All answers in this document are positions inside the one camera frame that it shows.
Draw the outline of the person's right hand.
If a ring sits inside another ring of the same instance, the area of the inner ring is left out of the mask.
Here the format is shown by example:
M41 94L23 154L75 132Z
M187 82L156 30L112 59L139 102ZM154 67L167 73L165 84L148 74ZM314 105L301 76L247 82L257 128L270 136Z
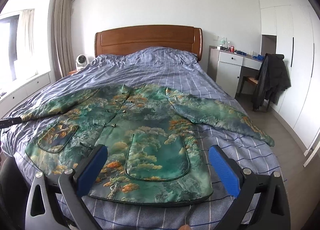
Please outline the person's right hand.
M191 227L189 225L183 225L178 230L191 230Z

